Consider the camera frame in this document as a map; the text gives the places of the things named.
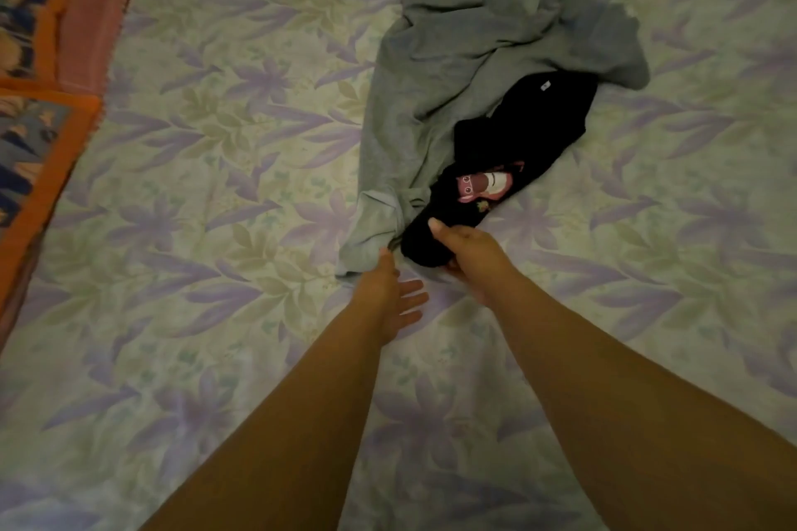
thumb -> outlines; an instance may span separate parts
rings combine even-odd
[[[457,254],[465,246],[465,238],[451,231],[451,228],[447,227],[442,221],[435,218],[429,219],[429,229],[432,232],[432,237],[454,254]]]
[[[396,263],[393,260],[393,253],[387,248],[379,248],[379,261],[376,263],[376,268],[392,273],[396,268]]]

clothing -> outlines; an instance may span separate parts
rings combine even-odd
[[[402,253],[423,266],[448,263],[453,254],[432,237],[429,218],[475,227],[495,205],[545,173],[584,134],[597,86],[589,73],[533,74],[506,93],[492,117],[457,123],[454,162],[404,231]]]
[[[602,0],[401,0],[365,110],[354,224],[337,274],[373,268],[430,201],[454,125],[490,112],[523,76],[594,73],[633,89],[650,75],[638,22]]]

hand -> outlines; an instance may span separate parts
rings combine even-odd
[[[375,316],[379,324],[382,344],[396,337],[399,330],[414,324],[423,315],[414,309],[429,300],[429,294],[414,294],[423,288],[420,279],[400,282],[393,254],[387,248],[379,250],[379,262],[367,271],[354,288],[349,307],[364,315]]]
[[[489,233],[473,227],[447,227],[429,219],[433,237],[451,250],[454,258],[443,269],[466,284],[473,297],[490,306],[491,295],[521,273]]]

person's right arm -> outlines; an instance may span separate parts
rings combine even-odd
[[[613,531],[794,529],[797,448],[559,304],[497,242],[434,219]]]

person's right hand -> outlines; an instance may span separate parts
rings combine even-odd
[[[521,276],[489,233],[462,225],[447,227],[437,219],[429,219],[429,228],[433,237],[454,254],[443,268],[466,284],[481,304],[490,306],[496,290]]]

